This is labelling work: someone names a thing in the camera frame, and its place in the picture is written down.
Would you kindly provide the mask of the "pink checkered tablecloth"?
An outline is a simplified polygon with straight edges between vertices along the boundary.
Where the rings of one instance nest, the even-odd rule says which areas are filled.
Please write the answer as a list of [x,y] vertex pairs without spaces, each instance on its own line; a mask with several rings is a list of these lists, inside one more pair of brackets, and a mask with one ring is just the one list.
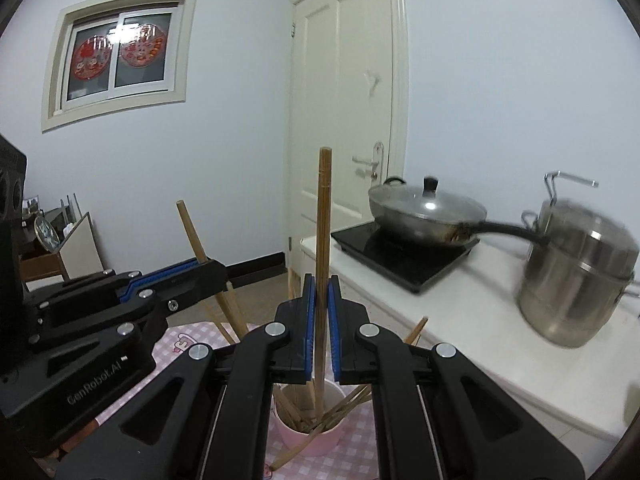
[[[208,344],[214,349],[224,347],[228,341],[212,322],[198,322],[168,328],[154,346],[152,356],[156,367],[140,384],[129,390],[118,401],[98,415],[104,424],[133,396],[160,372],[189,349],[192,344]],[[265,471],[267,479],[376,479],[378,453],[370,402],[356,406],[332,430],[320,434],[281,468]]]

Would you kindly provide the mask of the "pink chopstick holder cup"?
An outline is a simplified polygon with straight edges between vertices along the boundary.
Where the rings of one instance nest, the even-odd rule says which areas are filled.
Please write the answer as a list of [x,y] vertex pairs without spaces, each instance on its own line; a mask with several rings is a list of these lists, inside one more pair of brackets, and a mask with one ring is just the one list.
[[[314,396],[314,380],[305,385],[276,385],[273,391],[272,417],[277,433],[289,450],[301,444],[320,426]],[[319,432],[300,454],[317,457],[328,454],[343,440],[345,422],[331,422]]]

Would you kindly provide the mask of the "stainless steel steamer pot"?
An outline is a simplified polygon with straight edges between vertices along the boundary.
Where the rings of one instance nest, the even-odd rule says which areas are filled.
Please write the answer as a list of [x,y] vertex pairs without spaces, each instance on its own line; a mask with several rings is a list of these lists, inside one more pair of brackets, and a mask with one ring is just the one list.
[[538,214],[521,220],[547,245],[530,250],[516,304],[533,330],[565,348],[579,348],[597,335],[620,298],[636,284],[639,243],[626,226],[581,203],[561,198],[555,181],[596,188],[595,180],[551,171],[544,175],[549,194]]

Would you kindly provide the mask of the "black induction cooktop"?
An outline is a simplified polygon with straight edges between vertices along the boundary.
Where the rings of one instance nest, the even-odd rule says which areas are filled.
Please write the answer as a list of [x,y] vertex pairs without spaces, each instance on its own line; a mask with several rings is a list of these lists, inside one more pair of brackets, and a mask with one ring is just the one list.
[[331,237],[349,257],[413,294],[425,292],[452,272],[480,242],[463,246],[415,242],[373,221],[334,231]]

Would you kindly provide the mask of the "white kitchen counter cabinet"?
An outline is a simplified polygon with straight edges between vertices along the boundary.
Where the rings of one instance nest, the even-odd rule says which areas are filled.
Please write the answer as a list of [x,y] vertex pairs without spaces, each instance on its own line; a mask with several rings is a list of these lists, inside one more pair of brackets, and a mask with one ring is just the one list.
[[510,393],[593,474],[639,408],[638,304],[624,299],[584,346],[546,341],[521,316],[514,295],[522,259],[480,244],[449,274],[413,295],[331,246],[343,297],[370,320],[406,336],[427,318],[419,344],[449,342]]

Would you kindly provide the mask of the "steel wok with lid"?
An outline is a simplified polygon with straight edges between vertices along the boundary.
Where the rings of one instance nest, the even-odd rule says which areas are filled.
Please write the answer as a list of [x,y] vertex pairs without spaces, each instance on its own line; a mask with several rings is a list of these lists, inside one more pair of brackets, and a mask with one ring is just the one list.
[[547,245],[549,237],[516,224],[492,222],[486,208],[468,196],[442,191],[438,180],[420,185],[389,178],[368,192],[374,221],[382,228],[415,242],[462,246],[480,234],[498,234]]

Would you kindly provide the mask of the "white board leaning on wall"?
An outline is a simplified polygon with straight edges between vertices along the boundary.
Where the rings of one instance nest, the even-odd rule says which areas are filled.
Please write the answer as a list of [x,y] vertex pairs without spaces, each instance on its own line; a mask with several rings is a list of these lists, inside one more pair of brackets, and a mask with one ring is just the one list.
[[77,221],[58,248],[66,280],[81,278],[105,270],[94,239],[91,217],[86,212]]

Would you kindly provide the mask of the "window with red decorations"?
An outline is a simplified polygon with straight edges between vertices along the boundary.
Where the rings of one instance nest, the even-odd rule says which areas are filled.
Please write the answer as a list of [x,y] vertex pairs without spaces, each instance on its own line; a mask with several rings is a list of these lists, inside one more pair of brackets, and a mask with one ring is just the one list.
[[41,129],[186,99],[196,0],[87,0],[58,16]]

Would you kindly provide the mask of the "wooden chopstick slanted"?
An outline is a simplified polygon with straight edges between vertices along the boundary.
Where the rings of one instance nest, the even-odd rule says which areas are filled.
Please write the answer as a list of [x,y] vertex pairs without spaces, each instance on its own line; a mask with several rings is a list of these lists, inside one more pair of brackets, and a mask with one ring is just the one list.
[[[194,252],[194,256],[198,263],[206,263],[208,261],[205,249],[198,237],[198,232],[194,228],[194,224],[191,220],[188,208],[183,200],[176,201],[176,207],[184,232]],[[221,322],[218,322],[216,318],[213,318],[214,324],[217,326],[221,335],[228,341],[229,344],[234,344],[236,340],[242,340],[248,333],[247,322],[244,320],[242,311],[238,302],[236,301],[235,291],[230,282],[227,283],[226,289],[223,292],[217,292],[214,295],[218,307],[220,307],[221,313],[226,319],[230,328],[235,333],[235,337],[232,337],[228,330],[224,328]]]

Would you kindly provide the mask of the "white panelled door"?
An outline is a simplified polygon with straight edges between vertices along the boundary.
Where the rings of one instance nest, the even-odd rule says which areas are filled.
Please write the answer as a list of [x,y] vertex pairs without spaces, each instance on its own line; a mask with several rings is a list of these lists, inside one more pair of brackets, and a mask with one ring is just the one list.
[[[338,230],[370,221],[369,188],[402,165],[404,0],[294,0],[293,28],[288,264],[302,273],[300,243],[316,232],[320,148],[332,150]],[[370,157],[376,142],[384,143],[384,166],[372,182],[352,156]]]

